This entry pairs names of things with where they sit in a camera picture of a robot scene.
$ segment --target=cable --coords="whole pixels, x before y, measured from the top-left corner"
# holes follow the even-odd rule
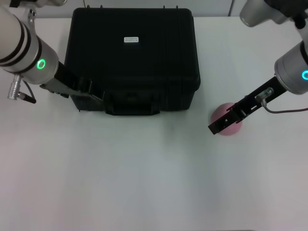
[[[234,0],[232,0],[232,2],[231,2],[231,6],[230,6],[228,17],[231,16],[231,13],[232,13],[232,10],[233,10],[233,6],[234,6]]]
[[[33,99],[35,99],[34,94],[33,94],[33,91],[32,91],[32,89],[30,88],[29,84],[28,84],[26,81],[24,81],[24,80],[23,80],[23,82],[24,82],[24,84],[26,85],[26,87],[28,88],[28,90],[29,90],[29,92],[30,92],[30,94],[31,94],[31,97],[32,97]]]
[[[263,101],[261,103],[261,105],[264,107],[264,109],[272,114],[282,114],[282,113],[293,113],[293,112],[305,112],[308,111],[308,108],[304,108],[304,109],[298,109],[298,110],[286,110],[286,111],[272,111],[270,109],[268,109],[268,107],[266,106],[266,101]]]

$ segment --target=white table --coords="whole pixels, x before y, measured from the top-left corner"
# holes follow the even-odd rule
[[[62,62],[70,22],[37,20]],[[79,113],[38,86],[36,105],[12,102],[1,72],[1,231],[307,230],[308,113],[260,109],[232,137],[207,128],[217,106],[273,77],[300,41],[294,26],[195,18],[195,30],[202,84],[185,112]],[[269,108],[307,98],[285,93]]]

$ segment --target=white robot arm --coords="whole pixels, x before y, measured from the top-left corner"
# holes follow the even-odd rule
[[[25,15],[18,19],[7,11],[1,3],[26,8]],[[8,98],[17,98],[35,103],[19,91],[20,82],[26,85],[38,84],[52,93],[68,98],[69,95],[88,96],[99,101],[95,88],[82,77],[74,76],[59,62],[56,52],[41,40],[35,32],[35,7],[44,5],[61,6],[66,0],[5,0],[0,1],[0,67],[14,74]]]
[[[59,66],[56,52],[42,41],[35,32],[35,7],[63,5],[66,0],[57,1],[9,1],[1,4],[25,7],[25,15],[18,19],[0,5],[0,67],[14,74],[9,90],[9,99],[36,101],[19,92],[21,80],[30,84],[44,84],[54,78]]]
[[[219,133],[233,123],[239,123],[260,107],[270,113],[287,113],[308,111],[301,110],[273,112],[267,103],[289,91],[293,94],[304,94],[308,91],[308,0],[247,0],[240,18],[249,26],[257,26],[267,20],[282,24],[292,20],[303,41],[292,48],[275,63],[275,76],[267,83],[245,96],[220,119],[212,123],[210,130]]]

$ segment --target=pink object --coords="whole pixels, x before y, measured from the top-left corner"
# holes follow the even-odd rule
[[[227,109],[229,109],[230,107],[232,107],[234,105],[234,103],[224,103],[221,106],[219,106],[212,114],[211,116],[211,123],[215,122],[217,119],[219,119],[220,117],[222,117],[224,114],[226,114],[228,111]],[[242,126],[242,121],[238,124],[234,123],[232,125],[230,125],[229,127],[227,127],[226,129],[224,129],[223,131],[220,132],[220,135],[223,136],[231,136],[235,133],[237,133]]]

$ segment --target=black case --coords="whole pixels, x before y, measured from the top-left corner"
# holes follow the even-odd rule
[[[124,42],[127,37],[139,42]],[[103,103],[71,96],[79,110],[111,115],[186,110],[200,86],[192,13],[177,8],[76,9],[65,65],[103,94]]]

